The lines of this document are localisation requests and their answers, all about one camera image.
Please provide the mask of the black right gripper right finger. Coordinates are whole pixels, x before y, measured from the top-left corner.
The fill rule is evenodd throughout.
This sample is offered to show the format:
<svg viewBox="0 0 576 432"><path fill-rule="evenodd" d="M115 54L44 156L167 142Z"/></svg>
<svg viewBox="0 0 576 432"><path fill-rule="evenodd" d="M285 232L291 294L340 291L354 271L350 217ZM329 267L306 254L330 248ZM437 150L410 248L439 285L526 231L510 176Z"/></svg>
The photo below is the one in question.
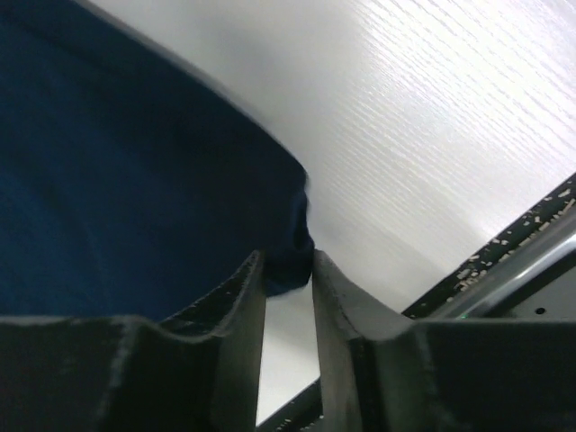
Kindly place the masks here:
<svg viewBox="0 0 576 432"><path fill-rule="evenodd" d="M575 324L409 319L313 258L326 431L572 431Z"/></svg>

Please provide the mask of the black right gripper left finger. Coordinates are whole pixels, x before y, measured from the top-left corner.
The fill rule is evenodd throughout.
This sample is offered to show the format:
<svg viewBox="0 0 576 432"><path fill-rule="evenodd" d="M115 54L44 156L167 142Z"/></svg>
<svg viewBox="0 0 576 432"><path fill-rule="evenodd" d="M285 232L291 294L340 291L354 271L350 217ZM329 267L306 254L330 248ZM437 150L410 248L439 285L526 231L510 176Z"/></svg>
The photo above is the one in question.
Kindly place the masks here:
<svg viewBox="0 0 576 432"><path fill-rule="evenodd" d="M156 324L137 316L1 320L4 431L252 431L263 256Z"/></svg>

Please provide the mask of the navy blue t shirt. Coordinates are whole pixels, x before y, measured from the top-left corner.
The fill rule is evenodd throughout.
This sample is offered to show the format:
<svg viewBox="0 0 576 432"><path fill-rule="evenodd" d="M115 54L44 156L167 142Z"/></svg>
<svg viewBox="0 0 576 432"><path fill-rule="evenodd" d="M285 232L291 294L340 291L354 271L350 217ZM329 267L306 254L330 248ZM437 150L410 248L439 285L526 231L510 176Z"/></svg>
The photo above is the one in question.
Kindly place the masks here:
<svg viewBox="0 0 576 432"><path fill-rule="evenodd" d="M1 311L162 320L265 254L304 286L307 175L210 88L73 1L1 4Z"/></svg>

